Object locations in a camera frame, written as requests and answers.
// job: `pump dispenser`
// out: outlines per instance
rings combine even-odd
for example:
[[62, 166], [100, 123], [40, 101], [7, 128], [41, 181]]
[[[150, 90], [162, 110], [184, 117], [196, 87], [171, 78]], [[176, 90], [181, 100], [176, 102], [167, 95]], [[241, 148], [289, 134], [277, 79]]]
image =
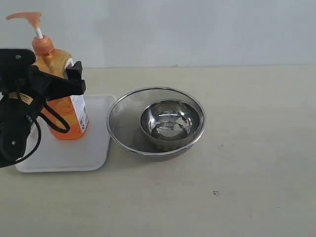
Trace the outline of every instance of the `pump dispenser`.
[[[45, 73], [53, 74], [61, 78], [67, 78], [65, 69], [74, 66], [70, 53], [55, 49], [50, 37], [43, 35], [40, 30], [40, 12], [18, 12], [6, 17], [7, 20], [24, 18], [33, 26], [36, 36], [32, 41], [37, 61], [34, 65]], [[82, 95], [68, 96], [65, 98], [49, 101], [48, 105], [63, 117], [70, 125], [68, 133], [60, 133], [50, 128], [51, 133], [58, 139], [78, 139], [85, 133], [88, 124], [88, 114]], [[46, 109], [43, 113], [57, 126], [63, 125]]]

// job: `bottle cap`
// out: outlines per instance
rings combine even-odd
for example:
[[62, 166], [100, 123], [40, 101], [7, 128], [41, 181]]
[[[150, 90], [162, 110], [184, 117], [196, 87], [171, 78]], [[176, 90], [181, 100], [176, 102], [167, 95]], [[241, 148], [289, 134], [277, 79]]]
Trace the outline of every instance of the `bottle cap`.
[[7, 20], [14, 18], [27, 19], [35, 29], [36, 37], [32, 41], [32, 46], [36, 55], [48, 55], [55, 50], [50, 37], [42, 35], [40, 30], [40, 12], [18, 12], [6, 17]]

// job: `table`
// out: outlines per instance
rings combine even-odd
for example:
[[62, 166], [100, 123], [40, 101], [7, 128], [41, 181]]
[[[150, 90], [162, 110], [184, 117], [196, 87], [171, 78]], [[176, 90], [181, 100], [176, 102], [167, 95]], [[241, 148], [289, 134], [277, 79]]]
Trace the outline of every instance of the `table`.
[[114, 142], [92, 172], [0, 169], [0, 235], [316, 235], [316, 66], [84, 69], [89, 94], [171, 86], [207, 114], [202, 138], [164, 162]]

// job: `metal bowl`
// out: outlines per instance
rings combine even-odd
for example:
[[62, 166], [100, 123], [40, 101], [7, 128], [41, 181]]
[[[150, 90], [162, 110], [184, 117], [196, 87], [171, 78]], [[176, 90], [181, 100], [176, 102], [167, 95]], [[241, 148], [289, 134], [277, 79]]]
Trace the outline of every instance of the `metal bowl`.
[[146, 138], [164, 152], [191, 142], [200, 125], [196, 109], [181, 100], [160, 100], [149, 105], [140, 117]]
[[[198, 128], [193, 129], [196, 131], [189, 132], [190, 140], [169, 151], [149, 141], [140, 125], [140, 118], [146, 108], [162, 100], [182, 101], [183, 105], [185, 103], [194, 108], [199, 118]], [[146, 87], [122, 96], [112, 105], [107, 117], [107, 128], [114, 141], [135, 154], [171, 158], [186, 151], [201, 137], [205, 129], [205, 112], [195, 98], [183, 91], [169, 87]]]

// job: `metal colander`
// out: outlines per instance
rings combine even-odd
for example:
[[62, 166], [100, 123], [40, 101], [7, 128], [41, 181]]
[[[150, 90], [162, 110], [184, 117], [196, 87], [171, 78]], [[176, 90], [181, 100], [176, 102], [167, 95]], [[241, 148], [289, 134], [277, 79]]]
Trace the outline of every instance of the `metal colander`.
[[[143, 110], [150, 104], [165, 99], [187, 102], [200, 116], [200, 126], [192, 141], [169, 152], [161, 152], [146, 140], [140, 127]], [[164, 156], [189, 148], [200, 138], [205, 128], [205, 113], [199, 102], [183, 91], [169, 87], [146, 87], [132, 91], [116, 101], [108, 114], [107, 127], [111, 137], [122, 147], [141, 155]]]

